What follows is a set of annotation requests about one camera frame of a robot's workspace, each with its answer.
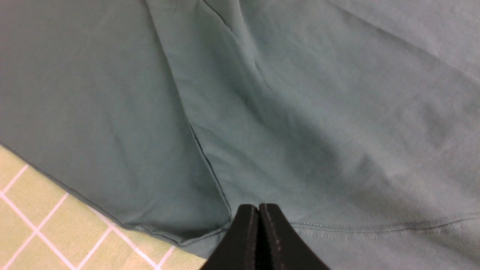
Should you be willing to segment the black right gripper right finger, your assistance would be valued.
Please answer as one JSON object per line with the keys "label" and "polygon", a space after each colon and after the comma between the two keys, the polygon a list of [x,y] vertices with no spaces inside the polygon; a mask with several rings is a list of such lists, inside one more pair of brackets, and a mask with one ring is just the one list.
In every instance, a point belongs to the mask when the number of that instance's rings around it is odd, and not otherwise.
{"label": "black right gripper right finger", "polygon": [[259,270],[329,270],[276,204],[259,205]]}

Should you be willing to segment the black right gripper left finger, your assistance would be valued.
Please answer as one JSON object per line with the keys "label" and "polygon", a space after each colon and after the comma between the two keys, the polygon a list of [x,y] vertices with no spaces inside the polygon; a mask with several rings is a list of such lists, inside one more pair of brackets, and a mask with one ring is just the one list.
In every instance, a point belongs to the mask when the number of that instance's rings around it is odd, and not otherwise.
{"label": "black right gripper left finger", "polygon": [[230,228],[202,270],[255,270],[258,224],[257,208],[240,205]]}

